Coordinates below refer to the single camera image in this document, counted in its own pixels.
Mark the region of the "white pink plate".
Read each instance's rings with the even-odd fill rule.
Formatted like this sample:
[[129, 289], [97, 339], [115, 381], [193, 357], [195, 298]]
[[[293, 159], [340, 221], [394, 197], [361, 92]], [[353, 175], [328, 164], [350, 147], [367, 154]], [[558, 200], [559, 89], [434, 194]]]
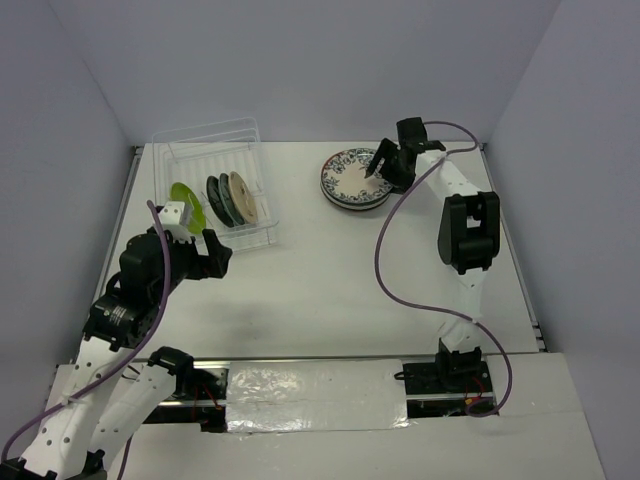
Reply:
[[368, 202], [368, 203], [364, 203], [364, 204], [353, 204], [353, 203], [347, 203], [347, 202], [343, 202], [340, 200], [335, 199], [334, 197], [332, 197], [323, 187], [320, 187], [320, 190], [322, 192], [322, 194], [324, 195], [324, 197], [331, 202], [332, 204], [334, 204], [335, 206], [348, 210], [348, 211], [368, 211], [368, 210], [373, 210], [376, 209], [382, 205], [384, 205], [390, 198], [390, 195], [385, 196], [384, 198], [378, 199], [378, 200], [374, 200], [372, 202]]

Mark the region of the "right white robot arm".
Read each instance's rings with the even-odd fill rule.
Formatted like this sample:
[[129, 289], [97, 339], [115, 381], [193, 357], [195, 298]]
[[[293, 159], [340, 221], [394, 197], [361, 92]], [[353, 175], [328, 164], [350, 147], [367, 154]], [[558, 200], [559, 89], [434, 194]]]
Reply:
[[[398, 121], [398, 141], [381, 141], [365, 176], [379, 173], [400, 195], [376, 240], [376, 281], [382, 291], [400, 305], [451, 317], [438, 340], [434, 371], [435, 380], [442, 389], [456, 391], [468, 381], [470, 375], [477, 374], [481, 369], [482, 350], [477, 332], [482, 326], [478, 318], [482, 284], [500, 251], [500, 198], [493, 191], [479, 190], [450, 161], [456, 154], [478, 150], [480, 142], [476, 136], [461, 125], [441, 121], [441, 126], [458, 129], [473, 142], [471, 147], [449, 150], [441, 141], [428, 138], [426, 128], [434, 124], [434, 121], [424, 121], [420, 117]], [[382, 277], [380, 256], [385, 234], [400, 207], [424, 182], [442, 202], [437, 252], [441, 262], [457, 278], [457, 297], [464, 303], [464, 312], [404, 300], [391, 292]]]

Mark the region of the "dark patterned plate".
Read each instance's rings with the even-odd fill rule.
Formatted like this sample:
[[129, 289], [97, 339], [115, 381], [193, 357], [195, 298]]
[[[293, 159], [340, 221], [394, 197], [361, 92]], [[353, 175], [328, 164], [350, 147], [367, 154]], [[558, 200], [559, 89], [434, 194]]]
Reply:
[[328, 158], [320, 173], [320, 187], [337, 200], [364, 204], [391, 195], [392, 185], [378, 173], [366, 178], [365, 170], [375, 150], [352, 148]]

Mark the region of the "lime green plate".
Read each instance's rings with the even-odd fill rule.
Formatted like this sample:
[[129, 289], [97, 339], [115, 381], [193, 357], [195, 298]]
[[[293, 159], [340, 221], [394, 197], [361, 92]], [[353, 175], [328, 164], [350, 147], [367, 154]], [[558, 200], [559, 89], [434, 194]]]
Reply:
[[187, 229], [193, 235], [201, 235], [206, 227], [206, 217], [196, 194], [186, 184], [175, 182], [171, 185], [169, 198], [185, 204], [189, 209]]

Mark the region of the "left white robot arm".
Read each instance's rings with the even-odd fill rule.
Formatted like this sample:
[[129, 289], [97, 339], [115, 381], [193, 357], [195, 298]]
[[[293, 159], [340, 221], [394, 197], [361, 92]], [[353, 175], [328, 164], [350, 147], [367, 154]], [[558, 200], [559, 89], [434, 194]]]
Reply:
[[39, 431], [16, 458], [4, 455], [4, 479], [104, 479], [114, 459], [125, 456], [134, 433], [169, 396], [195, 389], [191, 355], [156, 350], [124, 395], [111, 395], [131, 360], [155, 333], [168, 296], [184, 280], [223, 278], [232, 257], [214, 231], [203, 232], [207, 252], [154, 229], [131, 238], [120, 270], [91, 306], [83, 340], [58, 403], [29, 421]]

